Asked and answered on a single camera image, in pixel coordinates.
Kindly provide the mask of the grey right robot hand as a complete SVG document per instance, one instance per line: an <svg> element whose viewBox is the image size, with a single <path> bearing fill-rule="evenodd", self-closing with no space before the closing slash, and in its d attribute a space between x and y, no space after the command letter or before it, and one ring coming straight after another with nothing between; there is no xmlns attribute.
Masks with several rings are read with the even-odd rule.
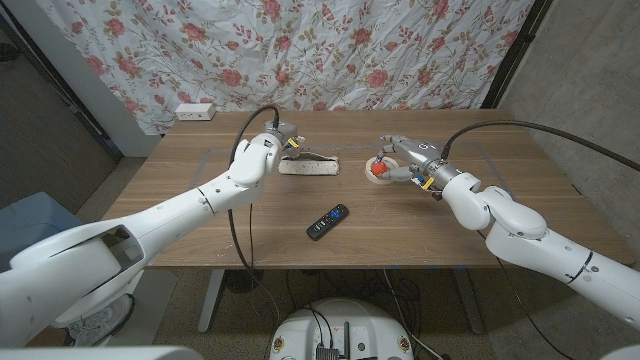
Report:
<svg viewBox="0 0 640 360"><path fill-rule="evenodd" d="M438 148L422 140L410 139L402 135L383 135L388 141L383 146L371 166L371 172L380 180L414 181L424 190L442 191L461 171L448 163ZM382 167L385 157L395 155L408 163L407 166L390 170Z"/></svg>

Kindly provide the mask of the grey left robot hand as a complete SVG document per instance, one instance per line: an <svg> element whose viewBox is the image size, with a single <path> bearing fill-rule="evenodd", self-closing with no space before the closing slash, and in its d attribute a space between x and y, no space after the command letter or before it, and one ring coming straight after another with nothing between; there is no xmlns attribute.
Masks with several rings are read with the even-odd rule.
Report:
<svg viewBox="0 0 640 360"><path fill-rule="evenodd" d="M281 144L281 154L286 159L297 159L300 156L300 146L305 137L298 134L296 125L279 121L276 126L272 121L266 122L263 130L275 136Z"/></svg>

